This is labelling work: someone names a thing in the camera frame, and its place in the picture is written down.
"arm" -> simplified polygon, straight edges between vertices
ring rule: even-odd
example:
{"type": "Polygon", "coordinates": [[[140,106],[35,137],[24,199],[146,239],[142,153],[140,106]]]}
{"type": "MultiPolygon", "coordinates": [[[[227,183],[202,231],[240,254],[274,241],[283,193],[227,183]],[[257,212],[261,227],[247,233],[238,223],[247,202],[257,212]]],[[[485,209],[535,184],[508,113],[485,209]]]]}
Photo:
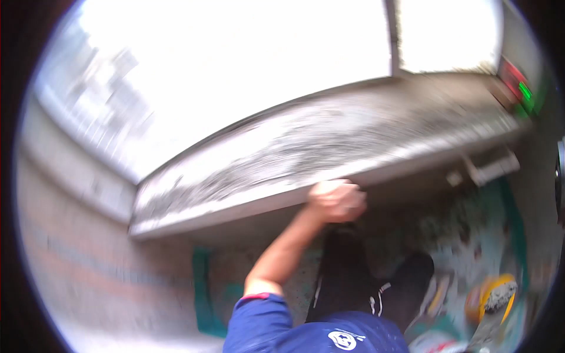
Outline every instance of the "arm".
{"type": "Polygon", "coordinates": [[[308,204],[271,243],[249,272],[244,295],[283,294],[282,285],[298,266],[300,257],[326,223],[352,221],[365,210],[365,194],[349,180],[316,184],[308,204]]]}

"person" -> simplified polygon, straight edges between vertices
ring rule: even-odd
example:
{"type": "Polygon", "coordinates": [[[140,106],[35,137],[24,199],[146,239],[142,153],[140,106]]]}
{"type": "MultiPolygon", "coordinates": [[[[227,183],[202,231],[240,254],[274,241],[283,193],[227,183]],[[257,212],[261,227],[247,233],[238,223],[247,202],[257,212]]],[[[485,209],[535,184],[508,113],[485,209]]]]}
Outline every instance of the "person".
{"type": "Polygon", "coordinates": [[[365,211],[365,198],[349,180],[323,181],[310,190],[306,206],[249,272],[224,352],[408,352],[402,333],[423,301],[433,260],[416,253],[391,278],[373,277],[352,223],[365,211]],[[324,227],[314,297],[306,323],[293,328],[283,284],[324,227]]]}

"hand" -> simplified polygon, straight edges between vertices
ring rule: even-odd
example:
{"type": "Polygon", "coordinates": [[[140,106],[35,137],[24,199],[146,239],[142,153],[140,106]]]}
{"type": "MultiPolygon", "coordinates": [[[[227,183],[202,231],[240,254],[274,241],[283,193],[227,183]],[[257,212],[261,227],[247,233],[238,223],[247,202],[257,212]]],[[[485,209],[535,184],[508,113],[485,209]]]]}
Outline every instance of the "hand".
{"type": "Polygon", "coordinates": [[[308,208],[324,223],[349,222],[367,208],[365,196],[350,180],[321,181],[308,194],[308,208]]]}

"black pants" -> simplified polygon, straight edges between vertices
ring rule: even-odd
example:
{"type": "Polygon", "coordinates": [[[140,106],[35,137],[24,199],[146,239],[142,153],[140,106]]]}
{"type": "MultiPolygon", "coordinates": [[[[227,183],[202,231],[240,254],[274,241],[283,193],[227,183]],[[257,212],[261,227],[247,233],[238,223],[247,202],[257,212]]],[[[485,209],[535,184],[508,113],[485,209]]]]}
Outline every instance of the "black pants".
{"type": "Polygon", "coordinates": [[[306,322],[339,311],[363,311],[396,323],[404,332],[420,309],[433,272],[432,258],[418,252],[391,278],[374,278],[354,228],[335,226],[325,240],[306,322]]]}

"red sleeve trim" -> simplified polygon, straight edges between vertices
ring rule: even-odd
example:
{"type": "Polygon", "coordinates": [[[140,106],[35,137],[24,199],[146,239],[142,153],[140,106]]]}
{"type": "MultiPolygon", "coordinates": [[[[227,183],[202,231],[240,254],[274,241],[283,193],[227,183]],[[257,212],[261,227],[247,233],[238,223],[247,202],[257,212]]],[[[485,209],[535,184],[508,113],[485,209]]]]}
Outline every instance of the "red sleeve trim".
{"type": "Polygon", "coordinates": [[[268,297],[269,297],[268,293],[259,293],[259,294],[249,294],[244,297],[241,297],[241,299],[267,299],[268,297]]]}

